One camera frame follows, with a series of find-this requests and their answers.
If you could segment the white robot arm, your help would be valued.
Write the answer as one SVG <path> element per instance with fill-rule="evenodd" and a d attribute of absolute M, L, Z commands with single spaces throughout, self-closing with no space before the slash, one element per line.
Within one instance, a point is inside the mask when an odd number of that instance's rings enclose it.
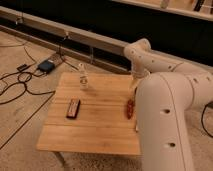
<path fill-rule="evenodd" d="M 213 73 L 151 49 L 124 47 L 131 61 L 143 171 L 195 171 L 185 111 L 213 101 Z"/>

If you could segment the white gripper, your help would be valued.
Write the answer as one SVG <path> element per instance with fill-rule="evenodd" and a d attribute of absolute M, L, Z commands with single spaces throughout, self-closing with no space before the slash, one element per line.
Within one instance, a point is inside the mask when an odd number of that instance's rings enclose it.
<path fill-rule="evenodd" d="M 141 78 L 145 77 L 145 71 L 136 72 L 135 70 L 132 70 L 131 75 L 132 75 L 133 79 L 131 80 L 131 83 L 129 85 L 129 90 L 131 93 L 135 93 L 137 86 L 138 86 L 137 79 L 141 79 Z"/>

